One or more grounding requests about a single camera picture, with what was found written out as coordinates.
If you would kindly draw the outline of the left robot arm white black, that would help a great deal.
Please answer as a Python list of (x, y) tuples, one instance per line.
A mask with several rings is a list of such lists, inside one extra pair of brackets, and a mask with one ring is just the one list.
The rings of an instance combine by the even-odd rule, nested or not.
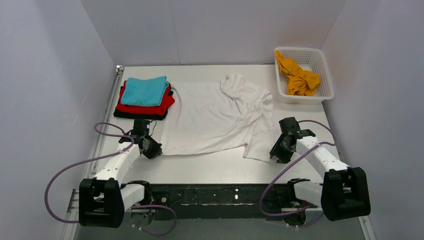
[(92, 178), (79, 185), (78, 221), (81, 226), (118, 228), (125, 212), (136, 204), (153, 202), (150, 183), (123, 179), (140, 156), (154, 159), (162, 154), (162, 145), (150, 135), (149, 120), (136, 119), (133, 128), (118, 141), (117, 155)]

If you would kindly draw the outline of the white t shirt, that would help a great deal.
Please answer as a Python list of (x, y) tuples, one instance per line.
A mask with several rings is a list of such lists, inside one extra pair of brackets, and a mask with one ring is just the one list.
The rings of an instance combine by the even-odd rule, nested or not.
[(231, 73), (218, 82), (173, 82), (174, 104), (161, 143), (166, 156), (199, 155), (244, 147), (243, 157), (269, 162), (276, 140), (273, 95)]

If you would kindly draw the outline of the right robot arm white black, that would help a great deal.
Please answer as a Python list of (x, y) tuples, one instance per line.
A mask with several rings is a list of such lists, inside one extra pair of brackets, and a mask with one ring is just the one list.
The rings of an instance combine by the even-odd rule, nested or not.
[(330, 221), (338, 221), (371, 213), (369, 188), (365, 171), (339, 160), (325, 146), (335, 143), (319, 141), (310, 129), (302, 129), (295, 117), (279, 121), (281, 135), (269, 154), (279, 163), (289, 164), (265, 188), (259, 201), (263, 202), (276, 181), (291, 167), (305, 159), (322, 177), (321, 183), (307, 178), (287, 182), (286, 202), (304, 202), (302, 210), (318, 207)]

